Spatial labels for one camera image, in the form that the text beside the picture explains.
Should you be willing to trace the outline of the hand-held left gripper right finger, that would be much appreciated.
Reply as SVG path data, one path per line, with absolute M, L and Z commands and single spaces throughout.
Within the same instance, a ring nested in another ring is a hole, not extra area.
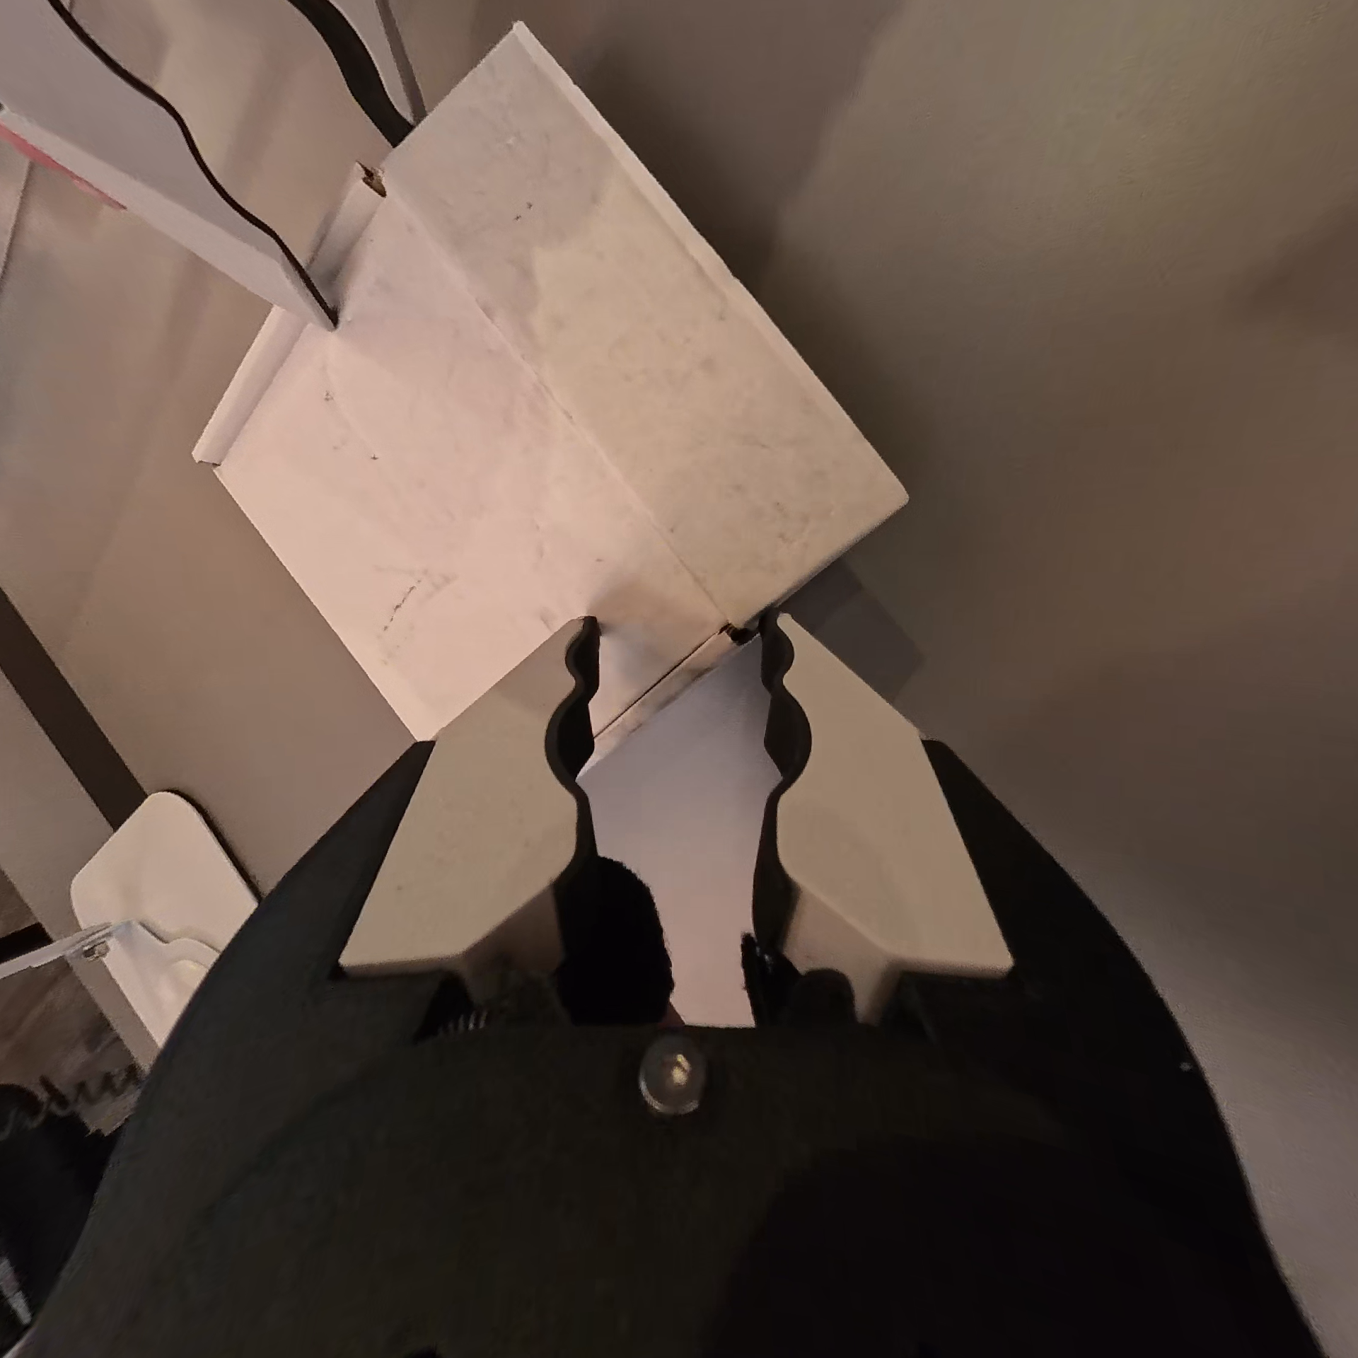
M 915 726 L 787 613 L 758 625 L 777 779 L 761 816 L 751 942 L 782 1009 L 837 973 L 879 1025 L 906 975 L 999 979 L 1013 955 Z

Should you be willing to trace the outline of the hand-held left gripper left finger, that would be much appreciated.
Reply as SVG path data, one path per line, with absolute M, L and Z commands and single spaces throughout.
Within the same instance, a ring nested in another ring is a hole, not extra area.
M 549 976 L 598 855 L 578 776 L 594 752 L 599 624 L 569 621 L 433 740 L 339 963 L 350 976 Z

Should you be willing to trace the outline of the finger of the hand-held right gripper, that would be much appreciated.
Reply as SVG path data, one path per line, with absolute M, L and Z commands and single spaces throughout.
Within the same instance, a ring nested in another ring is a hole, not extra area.
M 408 137 L 426 110 L 386 1 L 290 1 L 315 31 L 344 85 L 389 147 Z
M 1 3 L 8 136 L 244 289 L 321 328 L 334 305 L 282 237 L 211 173 L 179 111 L 59 3 Z

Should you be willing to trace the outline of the white cardboard box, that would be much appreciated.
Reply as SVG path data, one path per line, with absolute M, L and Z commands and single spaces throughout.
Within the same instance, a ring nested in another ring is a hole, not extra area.
M 378 170 L 193 456 L 417 740 L 581 619 L 581 784 L 691 1020 L 740 988 L 763 805 L 754 625 L 906 493 L 522 22 Z

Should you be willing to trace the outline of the black office chair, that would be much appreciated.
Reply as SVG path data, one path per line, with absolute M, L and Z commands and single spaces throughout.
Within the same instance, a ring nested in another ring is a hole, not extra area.
M 108 1169 L 116 1131 L 46 1112 L 20 1085 L 1 1086 L 1 1348 L 32 1325 L 71 1259 Z

